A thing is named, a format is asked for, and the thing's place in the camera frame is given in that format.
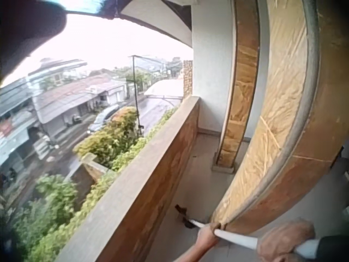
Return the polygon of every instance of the silver car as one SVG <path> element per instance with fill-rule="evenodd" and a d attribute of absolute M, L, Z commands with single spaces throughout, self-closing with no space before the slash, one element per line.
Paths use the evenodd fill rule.
<path fill-rule="evenodd" d="M 93 134 L 94 132 L 101 130 L 102 127 L 110 121 L 112 115 L 114 115 L 119 109 L 119 105 L 109 106 L 108 108 L 104 109 L 97 115 L 94 122 L 89 125 L 87 133 Z"/>

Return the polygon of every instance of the white pipe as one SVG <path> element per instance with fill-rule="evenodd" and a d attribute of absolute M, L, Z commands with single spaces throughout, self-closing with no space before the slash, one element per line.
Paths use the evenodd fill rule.
<path fill-rule="evenodd" d="M 194 224 L 198 228 L 203 228 L 205 226 L 204 224 L 193 219 L 189 219 L 189 222 Z M 240 234 L 223 231 L 220 229 L 214 230 L 214 234 L 217 237 L 224 239 L 226 241 L 229 241 L 231 243 L 238 244 L 240 246 L 250 248 L 253 250 L 257 249 L 258 238 L 256 237 L 244 236 Z M 307 240 L 303 244 L 296 247 L 294 249 L 294 252 L 301 255 L 303 258 L 315 259 L 319 242 L 320 242 L 319 239 Z"/>

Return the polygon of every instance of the wet road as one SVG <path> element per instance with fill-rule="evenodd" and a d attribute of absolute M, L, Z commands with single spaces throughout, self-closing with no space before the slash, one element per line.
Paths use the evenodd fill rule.
<path fill-rule="evenodd" d="M 151 128 L 161 119 L 166 110 L 180 104 L 179 99 L 147 98 L 138 104 L 140 123 L 147 135 Z"/>

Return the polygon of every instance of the tiled floor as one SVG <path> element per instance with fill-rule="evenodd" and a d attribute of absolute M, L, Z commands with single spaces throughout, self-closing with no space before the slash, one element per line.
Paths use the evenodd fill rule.
<path fill-rule="evenodd" d="M 196 240 L 197 229 L 187 229 L 178 218 L 175 205 L 188 208 L 188 215 L 206 222 L 230 185 L 233 175 L 212 172 L 211 165 L 219 138 L 199 134 L 183 178 L 178 186 L 172 205 L 158 231 L 147 262 L 173 261 L 185 252 Z M 247 150 L 244 142 L 237 156 L 239 165 Z M 231 261 L 226 243 L 222 243 L 206 255 L 203 261 Z"/>
<path fill-rule="evenodd" d="M 233 176 L 212 172 L 210 167 L 219 138 L 200 134 L 192 150 L 186 171 L 179 184 L 172 206 L 156 235 L 146 262 L 174 261 L 196 240 L 197 229 L 187 229 L 178 218 L 174 206 L 188 208 L 188 214 L 197 220 L 208 221 Z M 248 143 L 241 146 L 237 157 L 239 165 Z M 293 208 L 253 235 L 261 236 L 275 225 L 299 217 L 314 223 L 318 237 L 343 232 L 345 224 L 341 211 L 349 202 L 349 184 L 343 173 L 349 168 L 348 159 L 339 159 L 331 171 Z M 221 241 L 201 262 L 257 262 L 254 251 Z"/>

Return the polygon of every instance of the utility pole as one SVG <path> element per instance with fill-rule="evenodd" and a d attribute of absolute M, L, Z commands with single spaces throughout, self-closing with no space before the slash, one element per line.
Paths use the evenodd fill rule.
<path fill-rule="evenodd" d="M 135 55 L 132 56 L 132 70 L 133 70 L 133 84 L 135 90 L 135 101 L 136 101 L 136 111 L 137 111 L 137 119 L 138 119 L 138 130 L 140 131 L 140 135 L 142 135 L 142 128 L 140 122 L 140 112 L 138 111 L 138 101 L 137 101 L 137 85 L 136 85 L 136 74 L 135 74 Z"/>

